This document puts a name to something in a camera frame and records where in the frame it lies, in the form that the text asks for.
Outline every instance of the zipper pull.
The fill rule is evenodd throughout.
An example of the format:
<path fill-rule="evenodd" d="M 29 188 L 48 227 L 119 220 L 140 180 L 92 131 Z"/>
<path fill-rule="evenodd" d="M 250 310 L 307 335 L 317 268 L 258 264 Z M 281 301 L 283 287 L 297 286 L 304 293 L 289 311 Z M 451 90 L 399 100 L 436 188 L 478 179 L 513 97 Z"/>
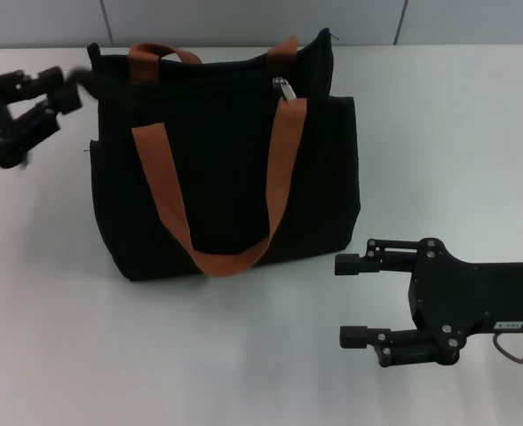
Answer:
<path fill-rule="evenodd" d="M 295 94 L 295 91 L 293 91 L 292 86 L 289 84 L 287 80 L 285 80 L 282 77 L 276 77 L 273 79 L 273 87 L 281 89 L 282 96 L 286 100 L 292 100 L 297 98 L 297 95 Z"/>

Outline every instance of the cable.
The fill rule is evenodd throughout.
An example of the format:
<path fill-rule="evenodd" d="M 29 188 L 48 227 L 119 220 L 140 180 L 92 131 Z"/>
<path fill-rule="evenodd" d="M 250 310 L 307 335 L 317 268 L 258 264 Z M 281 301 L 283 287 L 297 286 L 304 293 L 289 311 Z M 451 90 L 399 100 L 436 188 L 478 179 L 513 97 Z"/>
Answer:
<path fill-rule="evenodd" d="M 516 364 L 521 364 L 523 366 L 523 358 L 520 359 L 520 358 L 517 358 L 517 357 L 514 357 L 513 355 L 511 355 L 507 350 L 505 350 L 501 345 L 500 343 L 498 342 L 498 336 L 500 334 L 495 334 L 494 335 L 494 338 L 492 339 L 492 343 L 494 344 L 495 348 L 502 354 L 504 355 L 504 357 L 506 357 L 507 359 L 509 359 L 510 361 L 513 361 L 515 362 Z"/>

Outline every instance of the bag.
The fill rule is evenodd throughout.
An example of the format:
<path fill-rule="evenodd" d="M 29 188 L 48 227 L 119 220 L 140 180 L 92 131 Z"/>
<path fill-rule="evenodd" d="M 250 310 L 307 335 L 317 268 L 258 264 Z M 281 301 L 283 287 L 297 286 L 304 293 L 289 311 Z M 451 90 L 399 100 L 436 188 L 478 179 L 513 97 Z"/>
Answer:
<path fill-rule="evenodd" d="M 328 96 L 328 30 L 225 64 L 157 46 L 92 45 L 83 82 L 99 100 L 93 206 L 121 273 L 226 276 L 345 249 L 360 211 L 355 113 Z M 159 61 L 166 51 L 183 62 Z M 283 75 L 302 98 L 281 99 Z"/>

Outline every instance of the brown handle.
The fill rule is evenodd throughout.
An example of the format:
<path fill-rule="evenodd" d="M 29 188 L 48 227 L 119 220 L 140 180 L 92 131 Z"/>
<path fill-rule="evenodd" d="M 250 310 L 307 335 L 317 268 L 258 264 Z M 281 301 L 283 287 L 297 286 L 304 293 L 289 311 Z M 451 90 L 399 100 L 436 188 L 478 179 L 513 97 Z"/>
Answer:
<path fill-rule="evenodd" d="M 265 198 L 269 234 L 239 255 L 211 255 L 194 249 L 169 139 L 163 123 L 132 129 L 139 159 L 161 222 L 205 274 L 223 277 L 246 271 L 269 248 L 289 198 L 290 180 L 305 126 L 306 99 L 280 100 L 269 145 Z"/>
<path fill-rule="evenodd" d="M 139 43 L 129 49 L 129 76 L 132 82 L 159 83 L 159 63 L 162 57 L 176 53 L 185 64 L 202 64 L 190 51 L 167 44 Z M 297 56 L 297 38 L 269 49 L 267 66 L 272 69 L 290 67 Z"/>
<path fill-rule="evenodd" d="M 190 51 L 167 44 L 139 43 L 129 49 L 129 73 L 134 82 L 159 83 L 159 61 L 175 53 L 185 64 L 202 64 Z"/>

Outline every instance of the label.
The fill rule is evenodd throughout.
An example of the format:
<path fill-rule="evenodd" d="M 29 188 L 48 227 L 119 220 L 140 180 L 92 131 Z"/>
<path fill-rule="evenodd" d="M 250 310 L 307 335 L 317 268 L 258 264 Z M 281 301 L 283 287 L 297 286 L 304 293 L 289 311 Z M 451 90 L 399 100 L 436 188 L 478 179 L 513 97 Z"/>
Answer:
<path fill-rule="evenodd" d="M 494 326 L 494 330 L 520 330 L 521 328 L 523 328 L 523 321 L 500 321 Z"/>

